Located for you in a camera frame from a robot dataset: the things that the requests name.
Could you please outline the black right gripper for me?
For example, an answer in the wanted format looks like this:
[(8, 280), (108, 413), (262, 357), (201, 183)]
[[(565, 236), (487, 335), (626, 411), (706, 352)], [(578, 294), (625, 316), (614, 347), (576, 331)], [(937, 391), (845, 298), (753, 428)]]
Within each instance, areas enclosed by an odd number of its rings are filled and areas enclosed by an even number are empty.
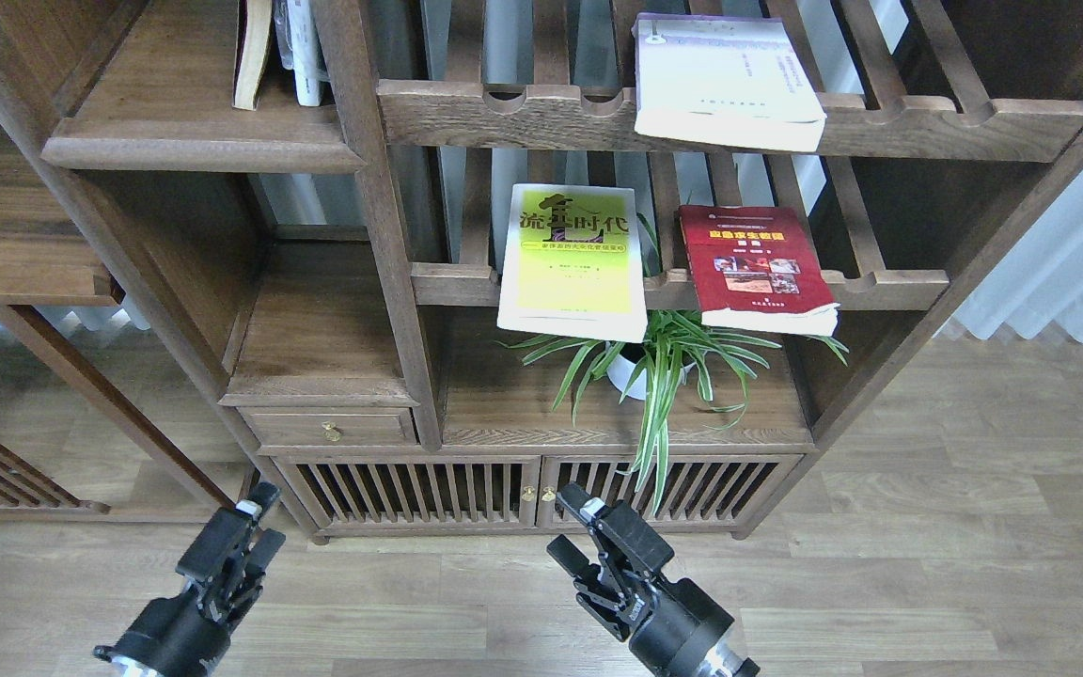
[(556, 502), (586, 528), (601, 567), (564, 535), (546, 552), (573, 580), (577, 603), (627, 643), (645, 669), (654, 676), (757, 676), (760, 666), (725, 640), (733, 617), (692, 580), (665, 578), (662, 567), (674, 550), (627, 502), (606, 506), (576, 483), (560, 489)]

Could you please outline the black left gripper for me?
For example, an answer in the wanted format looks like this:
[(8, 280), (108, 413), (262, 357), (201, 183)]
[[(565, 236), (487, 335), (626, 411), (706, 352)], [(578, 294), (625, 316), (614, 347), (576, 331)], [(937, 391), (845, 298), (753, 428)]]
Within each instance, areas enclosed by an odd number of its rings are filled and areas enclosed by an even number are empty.
[(188, 578), (184, 591), (151, 600), (118, 643), (99, 645), (94, 656), (119, 676), (211, 676), (287, 541), (274, 528), (255, 536), (279, 497), (260, 481), (235, 507), (216, 510), (178, 561), (177, 574)]

